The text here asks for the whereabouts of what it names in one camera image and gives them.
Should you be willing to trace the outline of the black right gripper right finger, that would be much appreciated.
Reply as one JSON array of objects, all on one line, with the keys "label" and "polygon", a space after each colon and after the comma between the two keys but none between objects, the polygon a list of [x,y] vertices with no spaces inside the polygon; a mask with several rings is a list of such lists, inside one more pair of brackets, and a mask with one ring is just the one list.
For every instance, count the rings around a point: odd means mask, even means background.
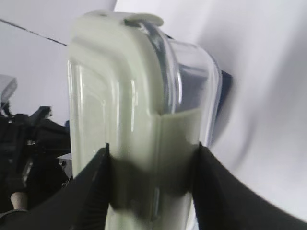
[{"label": "black right gripper right finger", "polygon": [[305,230],[307,223],[254,193],[200,144],[192,196],[200,230]]}]

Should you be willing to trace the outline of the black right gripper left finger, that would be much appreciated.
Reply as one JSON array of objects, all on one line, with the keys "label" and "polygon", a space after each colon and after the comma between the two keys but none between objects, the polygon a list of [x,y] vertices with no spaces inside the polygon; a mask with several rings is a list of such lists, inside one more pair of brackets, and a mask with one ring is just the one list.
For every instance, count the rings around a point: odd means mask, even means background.
[{"label": "black right gripper left finger", "polygon": [[53,197],[21,215],[6,218],[2,230],[103,230],[111,197],[109,146]]}]

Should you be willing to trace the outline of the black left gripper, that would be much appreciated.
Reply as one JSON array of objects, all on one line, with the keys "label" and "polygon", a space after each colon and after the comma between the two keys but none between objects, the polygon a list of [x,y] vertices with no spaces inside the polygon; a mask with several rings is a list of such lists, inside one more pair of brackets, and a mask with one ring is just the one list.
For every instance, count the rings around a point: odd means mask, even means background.
[{"label": "black left gripper", "polygon": [[33,209],[70,180],[60,157],[71,152],[69,130],[50,120],[51,108],[32,115],[0,109],[0,211],[13,208],[11,195],[25,195],[25,209]]}]

